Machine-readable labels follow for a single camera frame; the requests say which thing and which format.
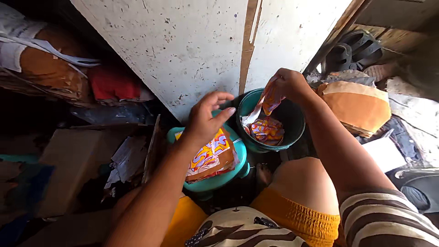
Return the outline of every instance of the colorful plastic wrapper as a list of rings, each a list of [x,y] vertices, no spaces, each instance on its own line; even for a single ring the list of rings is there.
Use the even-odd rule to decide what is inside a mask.
[[[266,116],[264,119],[257,119],[254,123],[250,124],[250,128],[245,130],[255,140],[271,146],[281,144],[285,133],[282,124],[269,116]]]
[[[182,131],[175,133],[175,138],[178,140],[182,133]],[[230,158],[223,156],[223,159],[221,159],[220,155],[225,154],[227,151],[231,154]],[[237,164],[236,161],[238,161],[235,154],[233,144],[230,145],[223,129],[219,129],[214,139],[203,146],[189,164],[186,181],[200,181],[207,177],[231,171]]]
[[[245,131],[255,140],[267,145],[280,145],[284,139],[282,123],[269,117],[273,110],[285,99],[281,90],[276,86],[277,77],[273,76],[264,88],[253,112],[241,119]]]

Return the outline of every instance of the brown and white striped sleeve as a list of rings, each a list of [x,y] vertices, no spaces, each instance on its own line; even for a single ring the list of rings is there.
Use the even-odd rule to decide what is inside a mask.
[[[439,246],[439,230],[399,191],[351,196],[340,215],[349,247]]]

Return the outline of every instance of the yellow shorts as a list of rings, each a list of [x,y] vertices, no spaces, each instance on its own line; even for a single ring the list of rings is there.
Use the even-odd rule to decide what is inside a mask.
[[[303,238],[312,247],[330,247],[338,237],[339,215],[323,214],[265,188],[250,207]],[[183,247],[208,216],[189,197],[180,198],[161,247]]]

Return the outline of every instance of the forearm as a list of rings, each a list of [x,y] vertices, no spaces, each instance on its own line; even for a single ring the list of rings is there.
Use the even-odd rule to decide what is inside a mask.
[[[316,94],[302,102],[306,123],[323,166],[339,197],[367,188],[395,189],[361,144]]]
[[[106,246],[160,246],[197,148],[181,140],[119,219]]]

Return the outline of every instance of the dark green bucket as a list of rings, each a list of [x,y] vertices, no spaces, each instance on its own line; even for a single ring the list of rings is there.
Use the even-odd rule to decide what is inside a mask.
[[[244,144],[250,150],[257,153],[266,153],[270,151],[280,151],[289,148],[293,145],[303,134],[305,130],[305,118],[300,107],[287,100],[282,100],[281,104],[271,113],[271,116],[279,120],[284,127],[284,140],[279,146],[270,146],[258,142],[245,132],[240,117],[247,116],[255,108],[261,97],[264,89],[255,89],[248,92],[239,103],[238,113],[236,114],[236,123],[238,125],[238,132]]]

